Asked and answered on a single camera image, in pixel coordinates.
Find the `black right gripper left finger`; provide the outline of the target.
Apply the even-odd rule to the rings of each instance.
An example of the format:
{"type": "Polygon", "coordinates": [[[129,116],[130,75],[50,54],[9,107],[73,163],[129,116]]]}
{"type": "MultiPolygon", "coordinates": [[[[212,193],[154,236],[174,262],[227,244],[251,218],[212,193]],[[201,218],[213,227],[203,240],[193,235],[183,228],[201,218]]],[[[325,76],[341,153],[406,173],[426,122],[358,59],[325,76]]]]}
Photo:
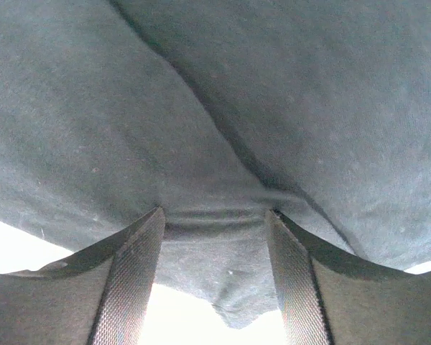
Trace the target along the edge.
{"type": "Polygon", "coordinates": [[[164,228],[155,208],[37,271],[0,274],[0,344],[138,344],[164,228]]]}

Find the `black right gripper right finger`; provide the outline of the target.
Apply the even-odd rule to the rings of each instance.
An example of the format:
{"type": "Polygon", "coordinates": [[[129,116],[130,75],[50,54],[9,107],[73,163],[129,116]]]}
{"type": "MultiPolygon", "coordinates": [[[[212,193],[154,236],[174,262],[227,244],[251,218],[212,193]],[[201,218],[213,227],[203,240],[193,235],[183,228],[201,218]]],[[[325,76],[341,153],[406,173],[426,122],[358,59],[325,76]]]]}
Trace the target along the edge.
{"type": "Polygon", "coordinates": [[[431,344],[431,271],[374,264],[277,211],[266,223],[288,344],[431,344]]]}

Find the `black t shirt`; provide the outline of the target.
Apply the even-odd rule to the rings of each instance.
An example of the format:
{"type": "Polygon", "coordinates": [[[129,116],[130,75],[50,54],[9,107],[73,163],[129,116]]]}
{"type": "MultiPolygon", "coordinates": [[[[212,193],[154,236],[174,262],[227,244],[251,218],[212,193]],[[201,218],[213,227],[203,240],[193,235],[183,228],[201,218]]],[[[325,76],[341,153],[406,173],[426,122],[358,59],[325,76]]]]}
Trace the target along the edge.
{"type": "Polygon", "coordinates": [[[271,208],[431,261],[431,1],[0,1],[0,221],[77,251],[156,206],[156,281],[231,328],[271,208]]]}

